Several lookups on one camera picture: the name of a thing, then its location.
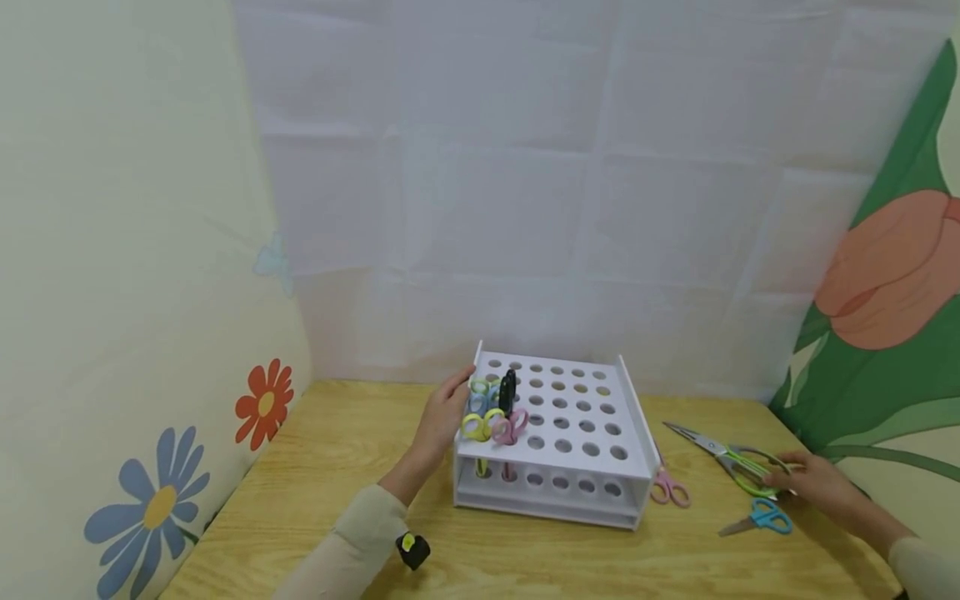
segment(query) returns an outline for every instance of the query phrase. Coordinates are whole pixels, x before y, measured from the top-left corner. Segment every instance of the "sleeve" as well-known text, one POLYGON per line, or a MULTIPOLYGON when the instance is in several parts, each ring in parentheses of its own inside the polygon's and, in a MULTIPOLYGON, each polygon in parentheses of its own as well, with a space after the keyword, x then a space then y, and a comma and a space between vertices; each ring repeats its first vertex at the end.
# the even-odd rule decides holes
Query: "sleeve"
POLYGON ((960 598, 960 561, 949 559, 920 538, 903 538, 887 561, 910 600, 960 598))
POLYGON ((407 507, 392 494, 377 485, 364 488, 274 598, 359 598, 406 533, 406 516, 407 507))

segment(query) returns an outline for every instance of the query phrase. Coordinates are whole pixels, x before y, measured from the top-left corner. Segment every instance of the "black scissors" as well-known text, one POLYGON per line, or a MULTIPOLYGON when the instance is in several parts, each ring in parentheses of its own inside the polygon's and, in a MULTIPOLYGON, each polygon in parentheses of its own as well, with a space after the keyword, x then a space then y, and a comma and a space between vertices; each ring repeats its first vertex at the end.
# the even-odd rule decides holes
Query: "black scissors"
POLYGON ((507 371, 500 380, 499 408, 507 417, 514 412, 514 398, 516 397, 516 373, 513 369, 507 371))

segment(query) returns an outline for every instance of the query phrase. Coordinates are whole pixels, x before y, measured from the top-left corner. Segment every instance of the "wooden table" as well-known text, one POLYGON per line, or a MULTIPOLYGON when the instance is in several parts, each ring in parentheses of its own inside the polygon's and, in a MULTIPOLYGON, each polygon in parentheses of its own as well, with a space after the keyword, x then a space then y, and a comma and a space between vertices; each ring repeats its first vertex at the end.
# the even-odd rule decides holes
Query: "wooden table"
MULTIPOLYGON (((324 381, 300 400, 174 578, 164 598, 266 598, 353 495, 403 453, 429 389, 324 381)), ((859 540, 791 499, 794 533, 717 530, 750 498, 705 452, 660 422, 768 451, 799 447, 762 405, 643 397, 671 473, 693 506, 650 503, 636 532, 452 506, 444 464, 410 510, 433 554, 417 572, 392 557, 366 597, 876 598, 899 591, 859 540)))

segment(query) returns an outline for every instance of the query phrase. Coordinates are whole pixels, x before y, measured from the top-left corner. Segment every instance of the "white rack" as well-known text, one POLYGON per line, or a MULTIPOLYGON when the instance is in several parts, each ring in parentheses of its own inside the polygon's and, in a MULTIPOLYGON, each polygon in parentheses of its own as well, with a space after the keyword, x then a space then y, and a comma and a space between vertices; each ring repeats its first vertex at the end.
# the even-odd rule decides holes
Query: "white rack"
POLYGON ((454 442, 453 504, 636 529, 660 463, 630 374, 614 365, 483 350, 474 379, 516 372, 515 409, 530 423, 515 445, 454 442), (475 461, 489 461, 478 477, 475 461), (509 463, 513 481, 503 477, 509 463))

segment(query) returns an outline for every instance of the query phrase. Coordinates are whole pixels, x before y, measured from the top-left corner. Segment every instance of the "butterfly drawing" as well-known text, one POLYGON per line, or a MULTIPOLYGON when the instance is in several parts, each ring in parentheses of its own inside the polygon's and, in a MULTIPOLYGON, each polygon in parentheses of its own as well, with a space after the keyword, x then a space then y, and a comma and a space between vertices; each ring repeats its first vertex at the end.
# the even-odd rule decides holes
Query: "butterfly drawing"
POLYGON ((283 285, 283 293, 287 298, 294 296, 294 277, 290 272, 287 254, 283 251, 283 239, 279 231, 274 233, 270 246, 260 249, 260 254, 256 256, 256 264, 253 265, 253 272, 261 276, 277 277, 283 285))

